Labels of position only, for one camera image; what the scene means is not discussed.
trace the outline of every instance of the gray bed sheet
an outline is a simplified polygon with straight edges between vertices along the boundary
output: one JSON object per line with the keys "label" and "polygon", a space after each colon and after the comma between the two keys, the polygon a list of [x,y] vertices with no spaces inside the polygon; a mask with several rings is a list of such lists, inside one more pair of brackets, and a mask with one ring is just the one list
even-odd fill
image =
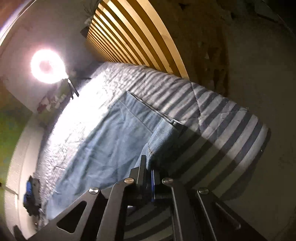
{"label": "gray bed sheet", "polygon": [[[247,109],[198,84],[146,66],[106,62],[92,77],[79,98],[69,101],[40,152],[36,175],[42,206],[79,145],[125,90],[187,127],[172,149],[176,157],[169,168],[172,177],[189,188],[207,186],[223,200],[244,191],[270,137],[268,127]],[[152,212],[156,219],[141,227]],[[153,239],[167,239],[171,227],[166,212],[149,206],[135,212],[127,219],[125,239],[144,240],[156,226],[162,229]]]}

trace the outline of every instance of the white curved edge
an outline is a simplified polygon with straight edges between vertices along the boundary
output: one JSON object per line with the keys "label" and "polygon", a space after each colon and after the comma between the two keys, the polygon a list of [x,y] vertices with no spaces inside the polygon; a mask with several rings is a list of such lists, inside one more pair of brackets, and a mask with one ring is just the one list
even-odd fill
{"label": "white curved edge", "polygon": [[44,128],[39,125],[39,121],[33,115],[15,147],[6,181],[6,186],[17,193],[5,191],[6,225],[12,233],[14,225],[17,225],[26,239],[36,233],[36,228],[35,217],[30,217],[23,206],[23,197],[26,192],[26,182],[36,170],[43,134]]}

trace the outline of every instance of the denim fabric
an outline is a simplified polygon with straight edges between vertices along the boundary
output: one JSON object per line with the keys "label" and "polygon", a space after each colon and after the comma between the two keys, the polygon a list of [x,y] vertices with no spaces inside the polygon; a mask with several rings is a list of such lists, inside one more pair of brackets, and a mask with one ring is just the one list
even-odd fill
{"label": "denim fabric", "polygon": [[152,162],[160,165],[181,128],[125,92],[80,146],[48,200],[47,218],[55,218],[89,188],[111,187],[128,177],[141,155],[147,157],[147,168]]}

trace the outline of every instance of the floor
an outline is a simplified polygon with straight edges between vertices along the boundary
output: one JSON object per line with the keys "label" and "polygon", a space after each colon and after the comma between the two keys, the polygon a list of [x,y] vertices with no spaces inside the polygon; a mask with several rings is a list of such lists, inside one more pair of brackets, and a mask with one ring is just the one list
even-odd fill
{"label": "floor", "polygon": [[271,128],[246,191],[227,203],[268,240],[283,240],[296,216],[296,39],[285,27],[248,14],[233,20],[227,39],[229,97]]}

